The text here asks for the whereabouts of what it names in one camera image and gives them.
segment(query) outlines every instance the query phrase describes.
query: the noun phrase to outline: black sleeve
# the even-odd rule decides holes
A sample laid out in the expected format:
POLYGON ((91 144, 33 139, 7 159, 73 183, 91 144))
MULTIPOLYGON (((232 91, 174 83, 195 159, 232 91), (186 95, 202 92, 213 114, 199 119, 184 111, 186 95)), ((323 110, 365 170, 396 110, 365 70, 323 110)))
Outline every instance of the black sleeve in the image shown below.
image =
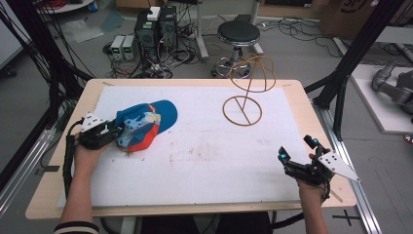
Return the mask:
POLYGON ((55 234, 84 233, 97 234, 99 228, 91 222, 72 221, 59 224, 55 228, 55 234))

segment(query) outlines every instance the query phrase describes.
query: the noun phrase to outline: black stool seat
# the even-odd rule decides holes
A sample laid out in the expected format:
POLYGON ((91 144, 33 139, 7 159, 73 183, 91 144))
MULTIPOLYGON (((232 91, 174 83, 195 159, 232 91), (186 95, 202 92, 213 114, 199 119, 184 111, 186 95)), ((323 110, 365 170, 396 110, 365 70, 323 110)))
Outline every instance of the black stool seat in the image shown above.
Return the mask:
POLYGON ((249 22, 227 21, 219 25, 218 38, 233 46, 250 46, 259 41, 259 29, 249 22))

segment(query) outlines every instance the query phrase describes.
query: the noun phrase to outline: concrete floor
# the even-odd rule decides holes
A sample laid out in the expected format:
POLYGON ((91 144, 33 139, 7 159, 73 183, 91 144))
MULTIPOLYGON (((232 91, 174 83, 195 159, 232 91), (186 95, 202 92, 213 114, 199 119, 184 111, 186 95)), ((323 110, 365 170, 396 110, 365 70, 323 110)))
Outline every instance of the concrete floor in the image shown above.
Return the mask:
MULTIPOLYGON (((86 23, 89 27, 100 27, 111 13, 113 12, 110 9, 99 10, 94 14, 79 10, 71 14, 59 15, 58 18, 61 23, 87 19, 86 23)), ((219 18, 205 19, 204 25, 208 26, 215 20, 219 18)), ((134 24, 133 18, 127 19, 113 31, 104 31, 103 36, 82 43, 70 42, 70 45, 89 70, 96 77, 103 78, 110 71, 110 61, 102 52, 102 47, 111 42, 117 34, 133 33, 134 24)), ((308 30, 318 32, 316 28, 308 28, 308 30)), ((210 54, 209 60, 176 67, 172 71, 173 79, 211 78, 210 70, 213 64, 219 58, 230 55, 227 51, 231 51, 232 47, 219 42, 216 36, 206 36, 205 41, 210 54)), ((56 39, 56 42, 61 47, 61 40, 56 39)), ((328 46, 331 54, 338 55, 338 50, 331 40, 319 39, 318 42, 328 46)), ((326 47, 319 46, 315 41, 294 39, 290 35, 281 33, 277 28, 262 31, 259 43, 265 55, 274 60, 279 79, 297 79, 304 87, 330 74, 340 61, 340 58, 333 57, 326 47)), ((196 43, 192 42, 192 47, 197 49, 196 43)), ((374 46, 366 57, 384 63, 394 56, 374 46)), ((12 61, 11 65, 18 75, 16 77, 2 75, 0 78, 2 120, 0 126, 3 133, 3 137, 0 138, 2 155, 0 169, 5 167, 48 107, 48 87, 29 57, 22 53, 12 61)), ((316 97, 318 92, 310 93, 309 98, 316 97)), ((334 103, 331 105, 331 111, 334 111, 334 103)), ((381 231, 413 233, 413 200, 411 199, 413 189, 408 182, 413 176, 413 146, 406 144, 401 135, 380 132, 352 81, 348 84, 342 128, 347 150, 362 180, 362 186, 381 231)), ((51 157, 52 152, 53 150, 45 155, 45 162, 51 157)), ((30 173, 30 177, 23 183, 12 204, 2 214, 1 233, 51 233, 53 231, 57 220, 29 220, 24 215, 41 179, 40 175, 36 175, 39 168, 36 167, 30 173)), ((359 217, 357 209, 348 208, 345 211, 324 209, 324 217, 330 233, 365 233, 362 223, 357 219, 359 217), (345 211, 355 219, 337 218, 337 215, 345 215, 345 211)), ((298 212, 279 212, 278 220, 284 220, 298 212)), ((200 230, 205 230, 212 218, 212 215, 197 216, 200 230)), ((107 221, 114 230, 120 230, 121 220, 118 217, 107 218, 107 221)), ((213 233, 212 230, 213 225, 206 233, 213 233)), ((304 222, 298 222, 275 233, 305 233, 304 222)))

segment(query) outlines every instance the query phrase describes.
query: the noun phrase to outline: stool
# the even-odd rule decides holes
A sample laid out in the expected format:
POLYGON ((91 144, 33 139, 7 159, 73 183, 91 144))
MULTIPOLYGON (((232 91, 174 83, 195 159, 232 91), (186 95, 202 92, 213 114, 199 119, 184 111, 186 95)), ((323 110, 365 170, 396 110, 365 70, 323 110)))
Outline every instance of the stool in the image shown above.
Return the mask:
POLYGON ((242 59, 242 47, 256 44, 259 41, 259 37, 259 29, 247 21, 234 19, 219 25, 219 40, 233 45, 234 50, 230 58, 222 58, 216 63, 211 70, 211 75, 215 77, 219 74, 221 77, 229 78, 231 72, 234 72, 233 78, 244 79, 248 77, 250 72, 249 63, 234 67, 233 65, 242 59))

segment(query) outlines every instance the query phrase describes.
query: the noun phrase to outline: cap brim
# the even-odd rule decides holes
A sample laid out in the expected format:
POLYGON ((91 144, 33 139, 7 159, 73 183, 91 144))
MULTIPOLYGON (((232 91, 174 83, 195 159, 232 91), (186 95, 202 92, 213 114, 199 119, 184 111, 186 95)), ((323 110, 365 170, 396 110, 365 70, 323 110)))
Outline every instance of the cap brim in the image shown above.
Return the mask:
POLYGON ((155 112, 161 115, 161 124, 159 126, 158 134, 161 134, 175 124, 178 112, 172 102, 168 100, 158 100, 150 104, 155 107, 155 112))

